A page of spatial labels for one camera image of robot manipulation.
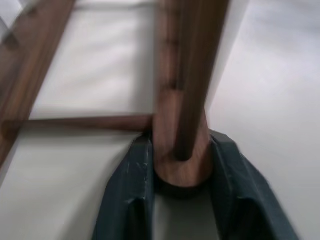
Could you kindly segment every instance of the wooden frame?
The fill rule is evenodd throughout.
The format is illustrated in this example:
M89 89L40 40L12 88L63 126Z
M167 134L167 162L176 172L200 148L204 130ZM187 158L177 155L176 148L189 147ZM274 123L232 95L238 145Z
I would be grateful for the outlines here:
M18 43L0 46L0 166L25 125L152 129L160 179L181 188L204 183L213 171L204 104L229 1L159 0L154 115L28 120L74 3L40 2L17 19Z

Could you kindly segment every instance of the white wall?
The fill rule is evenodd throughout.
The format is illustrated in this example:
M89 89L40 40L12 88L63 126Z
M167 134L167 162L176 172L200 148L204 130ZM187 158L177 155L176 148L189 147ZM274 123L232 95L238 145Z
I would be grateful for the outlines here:
M320 2L252 0L207 115L265 175L302 240L320 236Z

